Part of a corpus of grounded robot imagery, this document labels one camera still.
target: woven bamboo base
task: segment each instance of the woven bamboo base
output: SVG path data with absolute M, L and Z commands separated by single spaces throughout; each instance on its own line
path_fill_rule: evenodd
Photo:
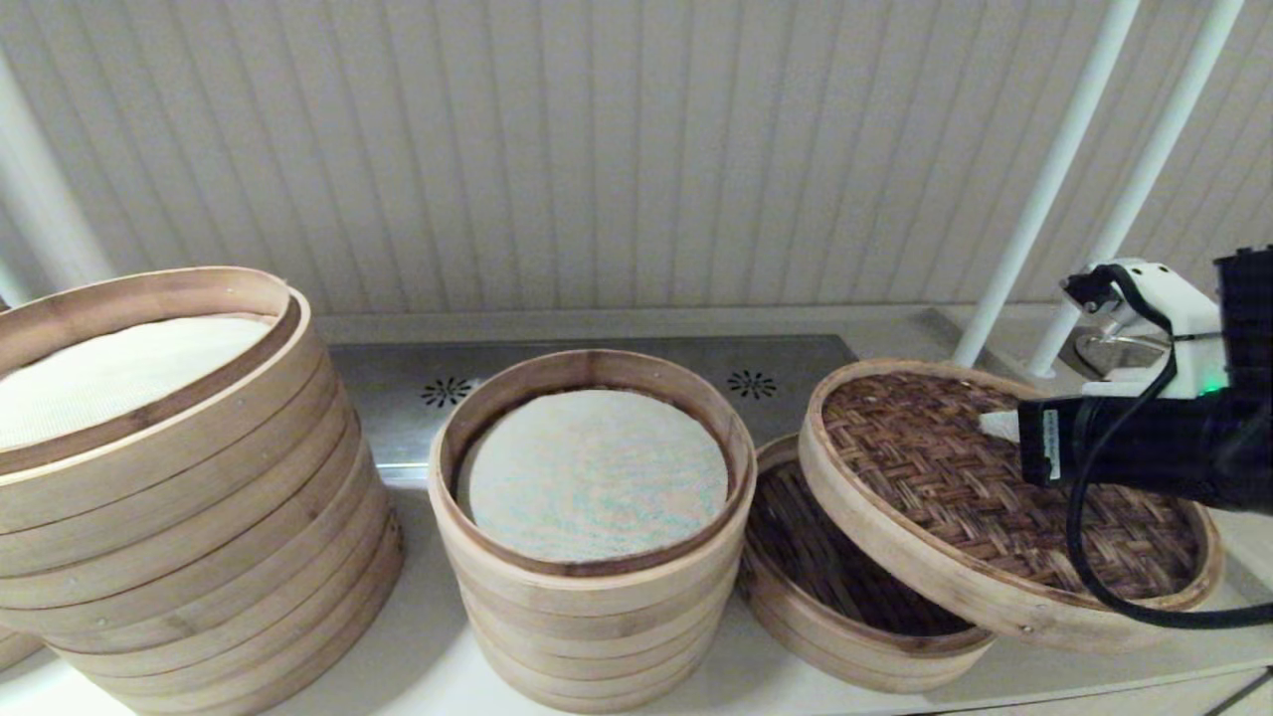
M 819 507 L 797 436 L 757 456 L 742 591 L 756 619 L 810 664 L 886 692 L 959 678 L 994 637 L 919 596 L 871 561 Z

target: bamboo steamer basket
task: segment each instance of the bamboo steamer basket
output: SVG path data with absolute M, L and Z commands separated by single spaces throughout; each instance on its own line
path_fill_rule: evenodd
M 484 534 L 452 493 L 470 446 L 540 395 L 597 387 L 663 400 L 707 428 L 728 469 L 719 516 L 666 549 L 593 562 L 535 559 Z M 701 661 L 724 610 L 755 474 L 751 437 L 729 404 L 666 361 L 577 350 L 527 361 L 482 383 L 434 440 L 429 494 L 488 662 L 527 697 L 583 713 L 634 708 L 671 691 Z
M 256 604 L 218 624 L 206 626 L 204 631 L 136 650 L 92 652 L 60 646 L 50 648 L 80 671 L 99 677 L 159 674 L 229 651 L 285 618 L 321 589 L 327 589 L 340 575 L 354 572 L 359 564 L 365 564 L 379 540 L 377 526 L 384 520 L 386 502 L 383 489 L 368 489 L 335 539 L 306 562 L 295 576 Z
M 793 654 L 862 687 L 914 693 L 961 677 L 994 634 L 919 598 L 843 538 L 803 487 L 797 442 L 757 454 L 740 580 L 752 614 Z
M 0 624 L 143 713 L 285 699 L 353 646 L 401 569 L 358 417 L 278 279 L 190 269 L 59 294 L 0 316 L 0 368 L 223 313 L 270 327 L 122 418 L 0 455 Z
M 251 694 L 303 664 L 345 626 L 368 599 L 384 594 L 391 580 L 382 578 L 401 562 L 397 524 L 381 515 L 369 548 L 351 555 L 308 599 L 251 638 L 210 659 L 178 669 L 134 677 L 89 679 L 125 702 L 143 710 L 206 708 Z
M 0 671 L 18 664 L 45 646 L 39 637 L 0 629 Z
M 1166 629 L 1081 589 L 1064 554 L 1064 494 L 1026 484 L 1016 446 L 979 431 L 979 413 L 1032 397 L 952 366 L 853 363 L 815 389 L 799 461 L 817 502 L 872 559 L 969 622 L 1081 652 L 1156 643 Z M 1223 552 L 1204 507 L 1119 485 L 1096 485 L 1088 501 L 1088 554 L 1116 592 L 1186 610 L 1216 590 Z
M 0 371 L 89 338 L 182 316 L 248 313 L 274 321 L 222 368 L 149 405 L 0 459 L 0 569 L 27 575 L 104 554 L 155 534 L 242 487 L 207 479 L 202 464 L 251 436 L 309 381 L 325 357 L 309 307 L 279 279 L 248 269 L 143 274 L 51 296 L 0 315 Z M 255 476 L 283 452 L 253 443 Z M 239 454 L 242 460 L 251 452 Z M 153 489 L 174 476 L 200 489 L 173 505 Z M 108 508 L 97 513 L 99 508 Z
M 318 404 L 313 412 L 322 418 L 279 462 L 202 512 L 115 552 L 34 575 L 0 578 L 0 610 L 104 599 L 176 572 L 247 534 L 267 516 L 278 520 L 272 513 L 290 499 L 314 493 L 314 501 L 321 501 L 326 493 L 318 480 L 344 476 L 359 440 L 334 371 L 326 366 L 322 373 L 314 378 L 320 390 L 313 401 Z
M 60 633 L 109 629 L 171 614 L 239 576 L 257 572 L 269 557 L 293 548 L 293 541 L 322 515 L 348 515 L 374 479 L 370 452 L 362 442 L 356 423 L 348 424 L 331 455 L 307 476 L 295 494 L 225 544 L 209 545 L 213 549 L 204 557 L 103 599 L 33 609 L 0 609 L 0 622 L 39 633 L 57 643 Z M 281 584 L 269 575 L 266 580 L 264 590 L 257 587 L 262 591 L 261 596 Z

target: black cable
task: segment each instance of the black cable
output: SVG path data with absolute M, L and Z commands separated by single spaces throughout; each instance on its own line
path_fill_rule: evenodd
M 1119 428 L 1132 419 L 1137 410 L 1157 397 L 1175 376 L 1176 352 L 1172 348 L 1167 354 L 1167 364 L 1158 373 L 1158 377 L 1110 424 L 1109 429 L 1096 440 L 1092 448 L 1085 456 L 1078 476 L 1073 487 L 1071 487 L 1069 507 L 1066 513 L 1066 550 L 1069 553 L 1069 562 L 1074 566 L 1074 571 L 1078 572 L 1078 578 L 1082 580 L 1083 586 L 1101 604 L 1139 622 L 1176 629 L 1231 629 L 1273 623 L 1273 603 L 1239 609 L 1222 609 L 1218 612 L 1165 612 L 1162 609 L 1143 606 L 1128 601 L 1106 589 L 1101 584 L 1100 577 L 1096 576 L 1096 571 L 1087 562 L 1087 554 L 1083 550 L 1083 501 L 1087 497 L 1087 482 L 1091 476 L 1092 465 L 1096 464 L 1100 454 Z

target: woven bamboo lid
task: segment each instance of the woven bamboo lid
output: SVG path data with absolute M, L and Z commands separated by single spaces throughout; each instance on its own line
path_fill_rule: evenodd
M 1017 447 L 980 432 L 980 413 L 1025 397 L 1037 394 L 951 366 L 847 366 L 810 400 L 799 445 L 810 488 L 867 554 L 970 622 L 1077 651 L 1153 643 L 1164 629 L 1082 589 L 1064 548 L 1067 494 L 1026 484 Z M 1124 598 L 1185 610 L 1220 584 L 1218 533 L 1192 502 L 1099 485 L 1083 536 Z

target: white paneled wall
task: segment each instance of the white paneled wall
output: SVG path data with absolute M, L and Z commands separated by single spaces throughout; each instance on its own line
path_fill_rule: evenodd
M 1207 3 L 1146 0 L 1015 298 L 1082 260 Z M 1273 227 L 1249 0 L 1128 252 L 1211 284 Z M 233 262 L 336 313 L 975 301 L 1091 0 L 0 0 L 126 271 Z
M 53 290 L 0 203 L 0 303 L 17 306 Z

